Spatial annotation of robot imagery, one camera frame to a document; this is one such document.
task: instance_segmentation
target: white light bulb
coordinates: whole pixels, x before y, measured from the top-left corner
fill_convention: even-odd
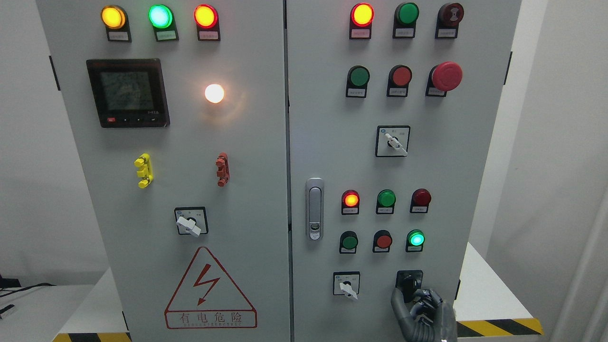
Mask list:
[[[224,99],[224,88],[219,84],[208,85],[205,88],[205,98],[211,103],[220,103]]]

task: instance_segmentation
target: white wall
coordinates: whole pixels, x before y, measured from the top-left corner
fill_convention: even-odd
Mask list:
[[[108,268],[34,0],[0,1],[0,273],[94,284]]]
[[[606,283],[605,244],[581,261],[608,231],[597,215],[608,184],[606,18],[603,0],[549,0],[486,257],[547,339],[564,309],[551,341],[581,340]],[[592,227],[602,234],[590,238]]]
[[[488,252],[500,195],[505,185],[506,171],[546,8],[547,0],[522,0],[511,48],[511,67],[506,85],[502,89],[469,236],[471,245],[483,257]]]

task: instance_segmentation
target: yellow terminal connector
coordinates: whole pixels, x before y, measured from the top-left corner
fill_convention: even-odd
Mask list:
[[[133,165],[137,167],[137,176],[141,178],[137,186],[140,189],[144,189],[152,183],[154,180],[154,174],[152,173],[152,163],[150,162],[150,155],[147,153],[143,153],[135,161]]]

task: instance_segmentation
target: black cable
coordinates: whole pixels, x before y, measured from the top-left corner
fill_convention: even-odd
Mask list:
[[[40,283],[40,284],[36,284],[36,285],[32,285],[32,286],[28,286],[28,287],[20,288],[19,290],[14,290],[14,291],[11,291],[11,292],[9,292],[9,293],[5,293],[5,294],[3,294],[3,295],[0,295],[0,298],[2,298],[2,297],[6,297],[6,296],[9,296],[9,295],[12,295],[12,294],[17,293],[17,292],[21,292],[21,291],[27,291],[27,290],[29,290],[29,289],[31,289],[31,288],[34,288],[34,287],[39,287],[39,286],[54,286],[54,285],[53,285],[53,284],[49,284],[49,283],[47,283],[47,282],[42,282],[42,283]]]

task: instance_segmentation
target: lightning bolt symbol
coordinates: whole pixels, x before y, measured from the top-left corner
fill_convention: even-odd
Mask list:
[[[207,292],[205,292],[205,295],[202,298],[198,299],[198,305],[201,305],[202,303],[205,302],[205,297],[209,294],[209,292],[211,292],[211,289],[215,286],[215,284],[218,283],[219,278],[215,278],[215,279],[211,279],[209,281],[205,281],[205,282],[201,282],[202,277],[205,276],[205,274],[207,274],[207,272],[209,271],[209,269],[211,268],[211,265],[206,264],[205,267],[203,267],[202,271],[201,271],[201,275],[198,276],[198,279],[196,280],[196,282],[194,283],[193,287],[197,287],[200,285],[205,285],[208,284],[210,282],[212,282],[211,286],[209,287],[209,289],[207,290]]]

